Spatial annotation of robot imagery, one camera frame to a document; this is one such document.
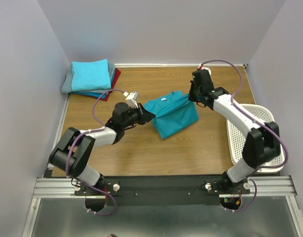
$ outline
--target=white wall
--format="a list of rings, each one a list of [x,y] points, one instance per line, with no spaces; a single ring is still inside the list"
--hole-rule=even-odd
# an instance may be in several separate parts
[[[38,0],[69,60],[248,63],[285,0]]]
[[[22,234],[60,118],[67,65],[36,0],[0,0],[0,237]]]
[[[303,0],[287,0],[248,65],[258,104],[267,106],[288,146],[303,213]]]

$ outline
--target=clothing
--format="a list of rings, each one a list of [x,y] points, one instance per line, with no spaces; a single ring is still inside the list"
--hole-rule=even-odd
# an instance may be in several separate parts
[[[107,67],[108,67],[108,72],[109,72],[109,78],[112,84],[113,78],[114,78],[114,74],[115,74],[115,64],[114,63],[107,63]],[[72,88],[71,88],[71,84],[72,84],[72,80],[73,80],[73,73],[72,73],[72,64],[71,67],[69,69],[69,71],[66,74],[66,80],[63,83],[63,86],[61,88],[61,93],[63,94],[67,94],[67,93],[71,93],[72,92]],[[90,93],[103,93],[105,92],[106,89],[99,89],[99,90],[89,90],[86,92],[90,92]]]
[[[156,100],[148,101],[143,107],[156,115],[151,120],[162,139],[166,139],[195,123],[199,117],[188,94],[174,91]]]
[[[112,81],[112,89],[116,85],[116,82],[120,75],[121,75],[121,71],[116,69],[115,75],[114,75],[114,78]],[[110,93],[111,92],[108,92],[107,95],[103,95],[100,100],[107,101],[108,97],[110,96]],[[89,97],[94,97],[94,98],[98,98],[101,95],[101,93],[92,93],[92,92],[71,92],[71,94],[84,95],[84,96],[89,96]]]
[[[96,62],[72,62],[72,91],[110,89],[107,59]]]

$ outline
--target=gray cloth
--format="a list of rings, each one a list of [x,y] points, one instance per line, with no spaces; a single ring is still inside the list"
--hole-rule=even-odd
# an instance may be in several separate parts
[[[112,82],[113,80],[113,75],[114,72],[116,70],[115,68],[115,64],[114,63],[107,63],[108,66],[108,73],[110,75],[110,80]],[[72,84],[72,80],[73,80],[73,73],[72,73],[72,64],[71,67],[69,68],[69,71],[66,74],[66,80],[63,83],[63,86],[61,88],[61,93],[63,94],[67,94],[67,93],[71,93],[72,92],[72,88],[71,88],[71,84]],[[104,93],[106,90],[87,90],[84,92],[92,92],[92,93]]]

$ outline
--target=stack of folded clothes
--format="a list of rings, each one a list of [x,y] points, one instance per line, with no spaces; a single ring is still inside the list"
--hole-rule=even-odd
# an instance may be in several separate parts
[[[98,98],[106,90],[114,88],[121,72],[106,59],[97,62],[72,62],[61,88],[61,93],[78,94]],[[101,100],[107,101],[109,93]]]

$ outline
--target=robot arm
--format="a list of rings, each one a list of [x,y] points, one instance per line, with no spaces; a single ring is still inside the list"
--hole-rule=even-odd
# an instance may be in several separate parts
[[[233,167],[225,171],[222,174],[221,180],[216,182],[216,184],[206,186],[207,188],[213,188],[213,190],[217,191],[227,191],[236,187],[249,175],[253,174],[260,166],[271,161],[281,153],[279,141],[263,127],[239,112],[238,109],[233,106],[233,103],[236,103],[245,113],[270,128],[277,135],[279,135],[279,127],[274,122],[266,123],[255,117],[235,100],[233,100],[232,103],[231,95],[229,95],[224,88],[214,88],[209,70],[197,70],[192,74],[193,81],[191,81],[189,100],[202,103],[204,106],[208,106],[210,109],[220,113],[232,122],[246,138],[242,154],[243,158]]]
[[[65,170],[72,143],[80,134],[87,132],[77,141],[76,150],[72,152],[68,166],[69,175],[96,188],[104,187],[103,175],[87,164],[93,147],[116,144],[124,136],[126,129],[136,124],[146,124],[155,117],[136,102],[137,92],[130,94],[125,92],[124,95],[127,103],[121,102],[115,105],[112,117],[104,127],[93,131],[68,128],[50,154],[49,162]]]

